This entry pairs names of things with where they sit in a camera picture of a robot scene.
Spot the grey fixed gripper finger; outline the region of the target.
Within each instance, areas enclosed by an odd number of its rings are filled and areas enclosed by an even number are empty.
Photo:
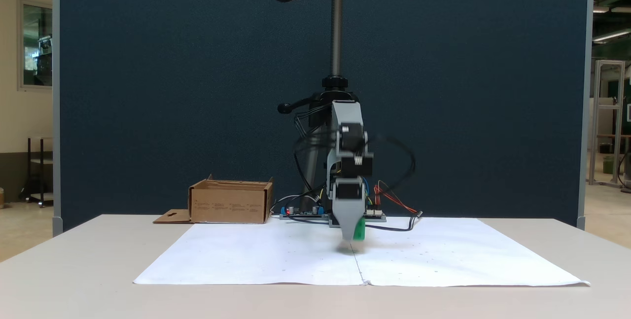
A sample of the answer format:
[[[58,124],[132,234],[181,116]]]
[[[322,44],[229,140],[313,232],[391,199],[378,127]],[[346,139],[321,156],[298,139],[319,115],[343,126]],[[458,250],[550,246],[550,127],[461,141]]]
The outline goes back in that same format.
[[[363,219],[365,206],[362,200],[334,200],[333,215],[337,219],[343,239],[354,241],[357,224]]]

